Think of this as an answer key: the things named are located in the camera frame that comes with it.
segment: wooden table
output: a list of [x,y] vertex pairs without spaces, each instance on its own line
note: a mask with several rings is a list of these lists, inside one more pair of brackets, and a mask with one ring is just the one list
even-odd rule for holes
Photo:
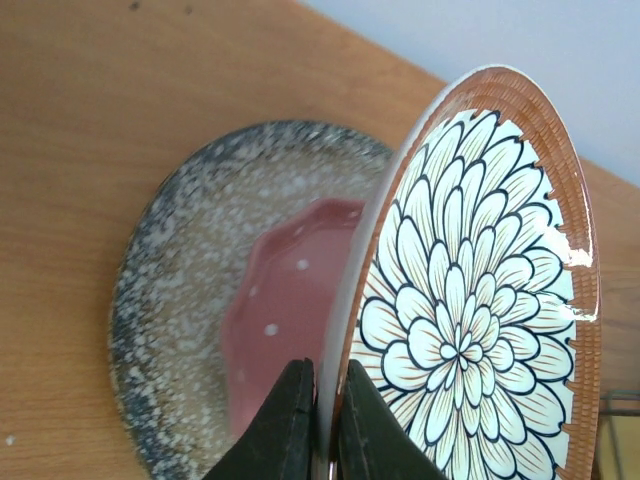
[[[107,313],[139,214],[190,152],[286,118],[395,147],[441,87],[292,3],[3,1],[0,477],[144,478],[111,394]],[[640,191],[585,170],[603,387],[639,388]]]

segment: gray speckled glaze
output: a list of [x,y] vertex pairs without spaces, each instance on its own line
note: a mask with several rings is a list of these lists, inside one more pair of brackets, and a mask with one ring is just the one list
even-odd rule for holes
[[109,334],[116,401],[152,478],[200,478],[233,443],[218,328],[255,239],[317,198],[365,199],[390,155],[353,130],[271,122],[208,144],[158,190]]

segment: pink bowl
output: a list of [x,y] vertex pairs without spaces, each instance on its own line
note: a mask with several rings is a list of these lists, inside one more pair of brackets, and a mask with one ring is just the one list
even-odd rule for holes
[[313,202],[261,235],[220,330],[231,432],[239,437],[284,366],[319,365],[327,319],[364,203]]

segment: floral plate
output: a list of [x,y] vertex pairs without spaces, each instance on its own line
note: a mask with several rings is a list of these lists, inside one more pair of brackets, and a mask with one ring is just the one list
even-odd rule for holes
[[565,127],[528,77],[486,67],[441,94],[365,207],[338,292],[318,475],[352,358],[449,478],[589,478],[593,220]]

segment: ceramic plate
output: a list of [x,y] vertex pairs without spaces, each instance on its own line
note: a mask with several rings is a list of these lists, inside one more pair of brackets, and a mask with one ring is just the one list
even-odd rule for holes
[[267,123],[207,145],[160,187],[109,334],[116,400],[153,478],[199,479],[233,442],[218,333],[256,238],[317,198],[366,198],[389,156],[341,127]]
[[239,438],[293,359],[321,359],[322,339],[362,201],[323,198],[256,240],[220,326],[229,423]]
[[321,448],[350,357],[449,478],[589,478],[598,282],[582,171],[554,107],[511,68],[471,72],[419,120],[365,208],[327,337],[342,351],[322,367]]

